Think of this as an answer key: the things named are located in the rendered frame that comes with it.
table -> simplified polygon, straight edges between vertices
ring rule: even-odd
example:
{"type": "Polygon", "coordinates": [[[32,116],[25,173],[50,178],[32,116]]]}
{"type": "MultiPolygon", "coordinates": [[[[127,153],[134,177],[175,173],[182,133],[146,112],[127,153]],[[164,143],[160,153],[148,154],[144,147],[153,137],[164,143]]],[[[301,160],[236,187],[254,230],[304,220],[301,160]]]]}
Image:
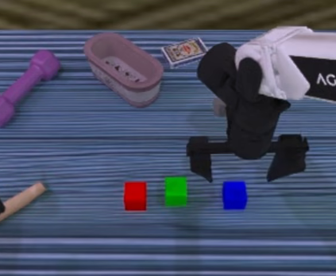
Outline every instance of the table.
{"type": "Polygon", "coordinates": [[[336,275],[336,105],[306,99],[281,117],[276,135],[308,137],[306,172],[267,183],[272,156],[213,156],[207,183],[190,172],[186,143],[224,139],[225,119],[197,64],[170,70],[160,48],[195,36],[237,47],[262,32],[119,32],[164,64],[160,98],[145,109],[93,77],[83,44],[96,33],[0,31],[0,92],[38,49],[63,65],[0,129],[0,197],[37,180],[49,187],[0,224],[0,275],[336,275]],[[183,209],[164,206],[164,177],[175,175],[188,179],[183,209]],[[228,180],[246,180],[246,211],[222,209],[228,180]],[[147,212],[124,211],[125,181],[148,182],[147,212]]]}

pink container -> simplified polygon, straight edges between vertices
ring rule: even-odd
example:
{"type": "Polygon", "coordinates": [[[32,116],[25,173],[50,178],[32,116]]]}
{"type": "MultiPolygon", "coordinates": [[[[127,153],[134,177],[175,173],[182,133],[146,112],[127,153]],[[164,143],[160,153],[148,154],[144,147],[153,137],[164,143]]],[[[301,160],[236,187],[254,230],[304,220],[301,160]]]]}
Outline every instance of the pink container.
{"type": "Polygon", "coordinates": [[[130,105],[143,108],[159,96],[163,66],[116,33],[100,33],[84,46],[95,77],[130,105]]]}

dark background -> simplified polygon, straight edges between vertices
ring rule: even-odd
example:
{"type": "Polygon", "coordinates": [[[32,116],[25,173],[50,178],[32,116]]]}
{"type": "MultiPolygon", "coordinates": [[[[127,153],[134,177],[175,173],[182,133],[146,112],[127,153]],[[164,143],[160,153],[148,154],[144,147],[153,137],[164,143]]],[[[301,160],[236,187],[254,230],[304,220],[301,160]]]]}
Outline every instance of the dark background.
{"type": "Polygon", "coordinates": [[[336,29],[336,0],[0,0],[0,29],[336,29]]]}

red cube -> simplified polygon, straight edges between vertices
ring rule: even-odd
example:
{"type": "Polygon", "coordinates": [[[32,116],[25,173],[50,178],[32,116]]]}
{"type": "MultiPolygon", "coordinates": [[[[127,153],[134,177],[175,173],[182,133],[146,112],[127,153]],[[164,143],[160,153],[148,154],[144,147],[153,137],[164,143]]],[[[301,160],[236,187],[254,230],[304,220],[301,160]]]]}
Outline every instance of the red cube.
{"type": "Polygon", "coordinates": [[[124,183],[124,208],[126,211],[146,211],[147,209],[146,182],[124,183]]]}

wooden rolling pin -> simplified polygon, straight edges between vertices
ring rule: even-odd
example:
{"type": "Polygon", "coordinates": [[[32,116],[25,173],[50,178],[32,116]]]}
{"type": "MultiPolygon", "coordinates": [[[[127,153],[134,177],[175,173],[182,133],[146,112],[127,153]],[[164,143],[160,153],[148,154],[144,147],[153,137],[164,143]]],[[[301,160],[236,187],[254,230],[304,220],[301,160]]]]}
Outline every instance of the wooden rolling pin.
{"type": "Polygon", "coordinates": [[[0,214],[0,222],[29,205],[46,190],[47,188],[43,183],[37,182],[31,187],[28,187],[26,190],[7,200],[5,202],[6,210],[0,214]]]}

